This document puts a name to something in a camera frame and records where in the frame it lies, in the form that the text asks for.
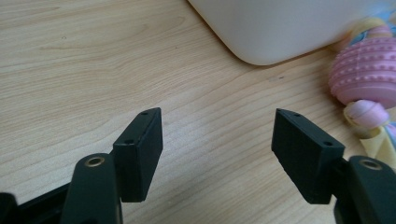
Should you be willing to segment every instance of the pink textured ball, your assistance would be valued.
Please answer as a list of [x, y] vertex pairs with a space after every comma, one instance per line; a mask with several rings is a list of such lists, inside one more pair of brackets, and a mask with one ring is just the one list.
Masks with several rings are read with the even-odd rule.
[[329, 85], [344, 105], [358, 100], [396, 106], [396, 38], [368, 38], [337, 55]]

